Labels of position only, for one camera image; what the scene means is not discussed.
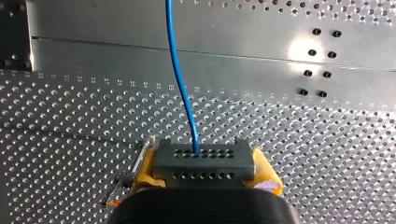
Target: black component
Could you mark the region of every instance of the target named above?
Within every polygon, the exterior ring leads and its hole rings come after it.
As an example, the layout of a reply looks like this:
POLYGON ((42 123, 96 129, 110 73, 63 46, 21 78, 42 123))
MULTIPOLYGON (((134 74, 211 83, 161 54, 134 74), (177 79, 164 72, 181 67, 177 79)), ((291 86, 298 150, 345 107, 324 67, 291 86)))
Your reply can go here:
POLYGON ((0 3, 0 31, 0 69, 32 71, 25 1, 0 3))
POLYGON ((311 50, 308 51, 308 54, 311 55, 311 56, 315 56, 315 55, 317 55, 317 51, 314 50, 314 49, 311 49, 311 50))
POLYGON ((304 71, 304 76, 306 76, 306 77, 312 77, 312 71, 310 71, 310 70, 305 70, 305 71, 304 71))
POLYGON ((323 73, 323 76, 326 77, 326 78, 330 78, 332 76, 332 73, 326 71, 326 72, 323 73))
POLYGON ((235 145, 200 147, 200 153, 194 154, 192 145, 161 140, 153 164, 154 178, 164 179, 170 188, 241 187, 245 180, 254 178, 248 141, 238 139, 235 145))
POLYGON ((334 52, 334 51, 330 51, 330 52, 327 54, 327 56, 329 56, 329 58, 334 59, 335 57, 337 57, 337 53, 334 52))
POLYGON ((298 93, 300 93, 303 96, 306 96, 308 94, 308 90, 306 89, 299 89, 298 93))
POLYGON ((327 92, 326 91, 319 91, 318 96, 326 98, 327 97, 327 92))
POLYGON ((108 224, 299 224, 295 209, 259 189, 147 189, 124 200, 108 224))
POLYGON ((333 31, 332 32, 332 36, 334 36, 334 37, 340 37, 341 35, 342 35, 341 31, 333 31))
POLYGON ((312 30, 312 34, 320 35, 321 34, 321 30, 319 28, 315 28, 314 30, 312 30))

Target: blue cable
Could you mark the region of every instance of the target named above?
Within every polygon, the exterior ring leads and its hole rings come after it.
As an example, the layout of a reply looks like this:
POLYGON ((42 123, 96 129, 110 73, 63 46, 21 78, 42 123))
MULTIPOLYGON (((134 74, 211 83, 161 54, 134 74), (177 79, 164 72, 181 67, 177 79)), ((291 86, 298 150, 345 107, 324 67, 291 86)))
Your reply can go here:
POLYGON ((166 0, 166 28, 168 30, 169 48, 171 50, 172 64, 174 67, 178 89, 180 90, 181 98, 183 99, 184 108, 186 109, 187 118, 189 119, 189 123, 191 127, 192 147, 194 149, 194 153, 199 153, 199 140, 198 140, 197 127, 192 113, 189 94, 187 93, 186 85, 184 84, 183 76, 181 75, 180 65, 178 64, 175 28, 172 18, 173 17, 172 1, 173 0, 166 0))

